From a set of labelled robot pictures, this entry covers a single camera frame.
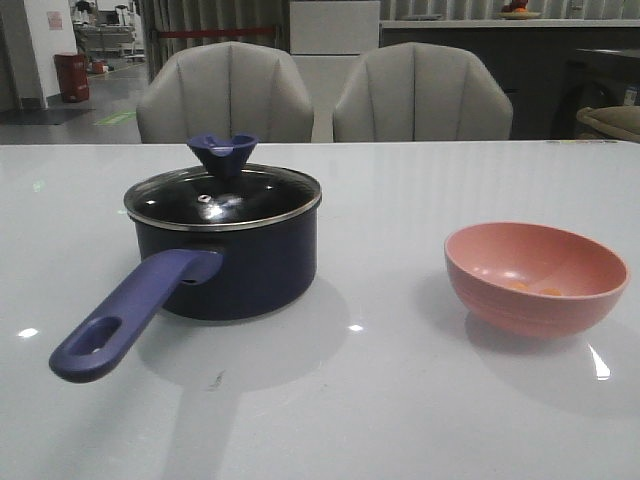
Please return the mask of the glass lid blue knob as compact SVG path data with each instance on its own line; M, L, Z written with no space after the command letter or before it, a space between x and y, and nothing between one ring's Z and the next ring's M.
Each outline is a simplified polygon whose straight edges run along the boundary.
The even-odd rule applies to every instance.
M190 138L187 146L199 164L130 187L124 195L129 216L166 230L225 232L276 224L316 208L319 182L296 170L250 163L258 143L250 134Z

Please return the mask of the pink bowl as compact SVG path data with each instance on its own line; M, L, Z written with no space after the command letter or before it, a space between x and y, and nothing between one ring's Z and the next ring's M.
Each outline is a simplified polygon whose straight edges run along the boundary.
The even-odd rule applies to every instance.
M490 222L445 240L451 286L477 318L508 332L559 338L603 320L630 280L608 247L545 225Z

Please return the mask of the dark blue saucepan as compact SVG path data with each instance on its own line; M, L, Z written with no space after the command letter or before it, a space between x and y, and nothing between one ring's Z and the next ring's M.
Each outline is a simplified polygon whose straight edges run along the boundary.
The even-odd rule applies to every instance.
M225 232L166 230L129 216L140 264L54 350L50 369L73 383L100 379L162 309L227 321L296 300L316 273L319 205L276 224Z

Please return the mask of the beige chair right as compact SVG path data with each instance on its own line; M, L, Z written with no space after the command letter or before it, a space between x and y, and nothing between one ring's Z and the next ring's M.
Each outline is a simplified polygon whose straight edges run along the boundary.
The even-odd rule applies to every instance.
M512 120L475 54L418 42L360 55L332 113L336 142L507 140Z

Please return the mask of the beige chair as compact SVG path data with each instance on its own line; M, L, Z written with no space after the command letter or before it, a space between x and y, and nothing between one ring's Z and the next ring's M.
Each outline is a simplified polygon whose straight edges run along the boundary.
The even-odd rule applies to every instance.
M360 55L332 113L336 142L507 140L512 120L475 54L418 42Z
M204 133L306 143L314 109L291 55L223 42L172 55L142 95L136 119L144 143L183 143Z

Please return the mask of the beige chair left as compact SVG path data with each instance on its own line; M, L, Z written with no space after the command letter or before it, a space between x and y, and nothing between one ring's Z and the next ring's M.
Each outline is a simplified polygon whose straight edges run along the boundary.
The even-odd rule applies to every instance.
M291 55L223 42L172 55L142 95L136 119L144 143L183 143L204 133L306 143L314 109Z

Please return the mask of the white cabinet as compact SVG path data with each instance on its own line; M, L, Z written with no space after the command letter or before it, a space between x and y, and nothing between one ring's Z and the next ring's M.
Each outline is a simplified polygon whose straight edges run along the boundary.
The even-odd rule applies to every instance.
M351 64L379 45L378 1L292 1L289 45L314 108L312 140L333 140L332 112Z

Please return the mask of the dark counter with white top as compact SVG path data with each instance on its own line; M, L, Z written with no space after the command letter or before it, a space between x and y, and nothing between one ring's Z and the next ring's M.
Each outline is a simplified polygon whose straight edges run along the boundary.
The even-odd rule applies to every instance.
M380 44L421 42L476 54L507 94L517 140L573 136L583 92L611 92L589 71L599 50L639 47L637 20L383 21Z

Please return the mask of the fruit plate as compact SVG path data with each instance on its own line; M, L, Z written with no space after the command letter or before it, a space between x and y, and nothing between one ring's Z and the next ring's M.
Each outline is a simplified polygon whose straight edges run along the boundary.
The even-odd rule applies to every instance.
M498 13L498 17L505 20L537 19L540 16L540 12L531 11L528 8L526 0L507 1Z

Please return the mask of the red bin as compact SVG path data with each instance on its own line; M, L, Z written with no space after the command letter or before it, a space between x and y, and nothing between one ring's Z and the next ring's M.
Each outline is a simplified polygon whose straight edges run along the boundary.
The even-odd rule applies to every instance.
M77 103L90 97L86 72L86 57L80 53L59 53L54 55L57 79L62 101Z

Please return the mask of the beige cushion seat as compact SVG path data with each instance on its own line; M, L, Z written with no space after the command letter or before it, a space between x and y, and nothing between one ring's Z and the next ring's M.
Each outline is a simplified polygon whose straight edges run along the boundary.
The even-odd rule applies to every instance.
M576 120L590 133L598 133L605 138L639 142L638 106L585 107L576 113Z

